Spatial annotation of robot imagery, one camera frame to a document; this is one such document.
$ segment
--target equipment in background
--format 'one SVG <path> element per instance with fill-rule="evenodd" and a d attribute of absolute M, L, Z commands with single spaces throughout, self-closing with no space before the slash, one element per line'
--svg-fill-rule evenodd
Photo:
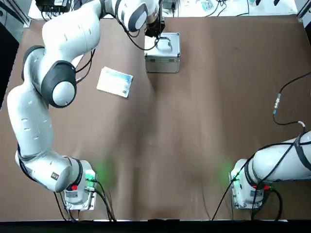
<path fill-rule="evenodd" d="M 71 0 L 35 0 L 35 4 L 41 12 L 69 12 Z"/>
<path fill-rule="evenodd" d="M 173 3 L 175 4 L 175 6 L 177 5 L 177 1 L 179 0 L 163 0 L 163 9 L 172 9 L 172 5 Z"/>
<path fill-rule="evenodd" d="M 155 44 L 155 38 L 145 37 L 145 48 Z M 145 51 L 147 73 L 177 73 L 180 63 L 180 34 L 162 33 L 157 45 Z"/>

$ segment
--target case handle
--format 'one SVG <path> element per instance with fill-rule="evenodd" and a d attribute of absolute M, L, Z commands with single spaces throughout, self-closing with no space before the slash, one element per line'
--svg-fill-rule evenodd
<path fill-rule="evenodd" d="M 171 44 L 171 40 L 168 38 L 168 37 L 160 37 L 159 38 L 159 40 L 168 40 L 169 42 L 168 42 L 168 46 L 171 48 L 171 52 L 173 51 L 173 46 L 172 46 L 172 44 Z"/>

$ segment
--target white floor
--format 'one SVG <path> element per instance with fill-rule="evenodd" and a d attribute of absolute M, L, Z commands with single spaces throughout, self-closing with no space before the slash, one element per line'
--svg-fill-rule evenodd
<path fill-rule="evenodd" d="M 202 2 L 207 0 L 179 0 L 180 4 L 176 6 L 175 17 L 204 17 L 210 15 L 215 11 L 217 6 L 216 0 L 211 0 L 213 3 L 213 8 L 204 11 L 202 7 Z M 220 16 L 237 16 L 239 14 L 247 13 L 247 2 L 249 0 L 227 0 L 226 8 L 225 6 L 218 6 L 217 10 L 211 16 L 217 16 L 222 9 L 224 9 Z M 249 4 L 249 15 L 250 16 L 270 16 L 270 15 L 291 15 L 296 14 L 297 8 L 294 0 L 280 0 L 277 6 L 273 5 L 273 0 L 261 0 L 260 4 L 256 6 L 255 4 Z M 35 5 L 35 0 L 33 0 L 30 10 L 29 17 L 35 19 L 42 19 L 41 13 Z M 171 10 L 164 10 L 165 17 L 172 17 Z"/>

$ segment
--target white card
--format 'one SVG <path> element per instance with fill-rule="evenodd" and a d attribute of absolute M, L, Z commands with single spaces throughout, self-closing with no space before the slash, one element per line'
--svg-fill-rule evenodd
<path fill-rule="evenodd" d="M 132 80 L 132 75 L 104 67 L 98 80 L 97 89 L 127 98 Z"/>

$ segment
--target metal case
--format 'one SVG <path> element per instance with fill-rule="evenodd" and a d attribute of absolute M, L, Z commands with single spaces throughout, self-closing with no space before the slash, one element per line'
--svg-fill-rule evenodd
<path fill-rule="evenodd" d="M 180 34 L 162 33 L 162 38 L 152 50 L 145 51 L 147 73 L 177 73 L 180 63 Z M 155 38 L 145 37 L 145 48 L 155 45 Z"/>

